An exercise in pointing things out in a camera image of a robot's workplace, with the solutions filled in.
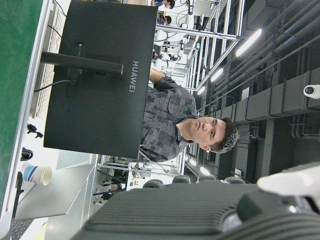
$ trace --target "dark hair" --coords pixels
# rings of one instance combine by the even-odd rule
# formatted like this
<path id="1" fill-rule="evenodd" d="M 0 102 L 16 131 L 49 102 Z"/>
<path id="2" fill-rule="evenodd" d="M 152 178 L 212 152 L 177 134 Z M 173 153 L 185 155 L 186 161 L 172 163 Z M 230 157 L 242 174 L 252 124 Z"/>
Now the dark hair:
<path id="1" fill-rule="evenodd" d="M 173 9 L 176 4 L 175 0 L 167 0 L 167 2 L 170 3 L 170 9 Z"/>
<path id="2" fill-rule="evenodd" d="M 165 16 L 165 18 L 166 18 L 166 24 L 170 24 L 171 21 L 172 21 L 171 17 L 170 16 Z"/>
<path id="3" fill-rule="evenodd" d="M 229 152 L 235 146 L 239 138 L 238 130 L 231 119 L 229 117 L 225 117 L 221 120 L 225 122 L 224 138 L 213 145 L 209 145 L 211 152 L 216 154 L 224 154 Z"/>

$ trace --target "green surface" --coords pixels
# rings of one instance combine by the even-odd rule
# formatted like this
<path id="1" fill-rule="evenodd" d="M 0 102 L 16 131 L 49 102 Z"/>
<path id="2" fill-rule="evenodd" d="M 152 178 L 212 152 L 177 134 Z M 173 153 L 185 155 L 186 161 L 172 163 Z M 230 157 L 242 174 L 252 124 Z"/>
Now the green surface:
<path id="1" fill-rule="evenodd" d="M 42 4 L 42 0 L 0 0 L 0 206 Z"/>

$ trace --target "patterned shirt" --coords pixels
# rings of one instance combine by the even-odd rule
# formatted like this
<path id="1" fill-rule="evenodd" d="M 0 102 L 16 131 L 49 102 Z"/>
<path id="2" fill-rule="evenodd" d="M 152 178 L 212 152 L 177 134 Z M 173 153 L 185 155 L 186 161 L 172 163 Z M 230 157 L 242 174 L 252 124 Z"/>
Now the patterned shirt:
<path id="1" fill-rule="evenodd" d="M 188 144 L 176 124 L 198 118 L 195 98 L 165 76 L 148 87 L 141 132 L 142 153 L 152 161 L 175 158 Z"/>

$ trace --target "person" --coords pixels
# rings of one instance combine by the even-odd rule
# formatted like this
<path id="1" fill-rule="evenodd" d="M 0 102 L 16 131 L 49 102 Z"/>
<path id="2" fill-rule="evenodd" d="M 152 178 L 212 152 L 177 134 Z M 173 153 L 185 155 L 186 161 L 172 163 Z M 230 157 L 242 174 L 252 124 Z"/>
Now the person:
<path id="1" fill-rule="evenodd" d="M 170 16 L 163 16 L 158 14 L 156 23 L 160 25 L 169 25 L 171 23 L 172 19 Z"/>
<path id="2" fill-rule="evenodd" d="M 150 69 L 140 151 L 154 162 L 175 158 L 190 143 L 205 151 L 226 153 L 238 131 L 230 118 L 198 117 L 195 98 L 164 73 Z"/>
<path id="3" fill-rule="evenodd" d="M 175 0 L 151 0 L 151 6 L 154 7 L 160 7 L 164 5 L 166 9 L 173 9 L 175 4 Z"/>
<path id="4" fill-rule="evenodd" d="M 111 184 L 107 186 L 102 186 L 96 189 L 95 193 L 99 195 L 95 195 L 96 199 L 103 199 L 103 200 L 109 200 L 116 192 L 111 192 L 115 190 L 121 190 L 123 189 L 123 185 L 121 183 L 119 184 Z"/>

